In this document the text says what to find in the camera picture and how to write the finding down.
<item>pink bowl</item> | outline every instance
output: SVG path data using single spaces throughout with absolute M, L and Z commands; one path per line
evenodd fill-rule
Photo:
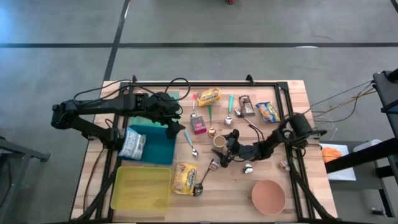
M 277 215 L 284 209 L 286 197 L 279 184 L 272 180 L 262 180 L 253 187 L 251 200 L 261 213 Z

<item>floor stripe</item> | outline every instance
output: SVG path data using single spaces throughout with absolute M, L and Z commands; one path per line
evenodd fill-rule
M 396 9 L 397 13 L 398 13 L 398 2 L 397 0 L 390 0 L 392 6 L 394 6 L 394 9 Z
M 0 48 L 111 48 L 110 43 L 54 43 L 54 44 L 11 44 L 0 43 Z
M 120 41 L 121 31 L 115 37 Z M 112 48 L 111 57 L 117 49 L 196 49 L 196 48 L 353 48 L 353 47 L 398 47 L 398 42 L 376 43 L 79 43 L 79 44 L 2 44 L 0 48 Z
M 124 49 L 194 49 L 194 48 L 348 48 L 398 47 L 398 42 L 386 43 L 121 43 Z
M 106 65 L 105 75 L 104 75 L 104 79 L 103 79 L 104 81 L 108 81 L 111 78 L 113 64 L 114 64 L 114 60 L 116 58 L 116 53 L 118 52 L 118 48 L 119 48 L 118 45 L 119 45 L 120 39 L 122 37 L 122 31 L 123 31 L 124 22 L 126 21 L 127 13 L 129 10 L 129 5 L 130 5 L 130 0 L 125 0 L 124 4 L 123 4 L 122 13 L 120 15 L 118 29 L 116 30 L 116 35 L 114 36 L 111 54 L 109 55 L 108 64 Z

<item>yellow snack bag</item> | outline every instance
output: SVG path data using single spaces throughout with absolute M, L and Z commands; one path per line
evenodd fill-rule
M 177 194 L 193 195 L 198 167 L 187 163 L 177 164 L 172 190 Z
M 198 93 L 198 104 L 199 106 L 208 106 L 212 104 L 214 101 L 218 101 L 221 99 L 220 91 L 216 88 L 211 88 L 203 93 Z

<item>yellow plastic tray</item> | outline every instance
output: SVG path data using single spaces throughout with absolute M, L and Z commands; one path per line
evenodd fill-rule
M 111 208 L 115 210 L 169 209 L 171 170 L 161 167 L 119 167 Z

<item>small cup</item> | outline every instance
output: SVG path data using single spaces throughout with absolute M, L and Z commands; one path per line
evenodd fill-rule
M 225 143 L 226 140 L 224 136 L 217 135 L 216 137 L 213 138 L 213 144 L 217 149 L 223 150 Z

